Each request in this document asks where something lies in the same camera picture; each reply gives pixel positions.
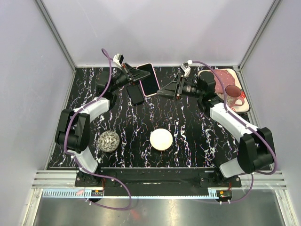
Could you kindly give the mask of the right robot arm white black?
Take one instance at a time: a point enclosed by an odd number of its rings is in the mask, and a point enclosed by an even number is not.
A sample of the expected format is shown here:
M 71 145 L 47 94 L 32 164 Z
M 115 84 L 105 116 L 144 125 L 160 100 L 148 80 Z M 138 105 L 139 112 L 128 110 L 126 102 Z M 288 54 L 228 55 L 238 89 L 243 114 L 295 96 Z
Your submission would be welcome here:
M 216 185 L 222 187 L 234 176 L 252 174 L 275 164 L 276 155 L 271 131 L 248 123 L 226 106 L 226 99 L 215 92 L 215 76 L 213 71 L 204 71 L 197 82 L 188 82 L 179 74 L 157 94 L 174 100 L 182 95 L 197 98 L 200 111 L 221 124 L 238 141 L 237 157 L 216 167 L 211 177 Z

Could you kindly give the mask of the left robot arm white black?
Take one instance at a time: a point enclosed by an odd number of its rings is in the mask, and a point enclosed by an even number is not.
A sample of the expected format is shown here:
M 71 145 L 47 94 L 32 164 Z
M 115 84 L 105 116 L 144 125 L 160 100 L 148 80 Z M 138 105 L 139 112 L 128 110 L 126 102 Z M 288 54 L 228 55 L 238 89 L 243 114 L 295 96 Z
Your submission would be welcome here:
M 111 68 L 103 70 L 96 78 L 97 96 L 92 101 L 74 110 L 62 110 L 55 142 L 74 158 L 79 167 L 77 178 L 80 182 L 97 186 L 102 180 L 102 175 L 96 172 L 98 163 L 89 149 L 91 122 L 114 107 L 117 99 L 114 92 L 118 88 L 127 84 L 133 87 L 149 76 L 149 72 L 133 68 L 127 63 L 119 65 L 116 76 L 112 76 Z

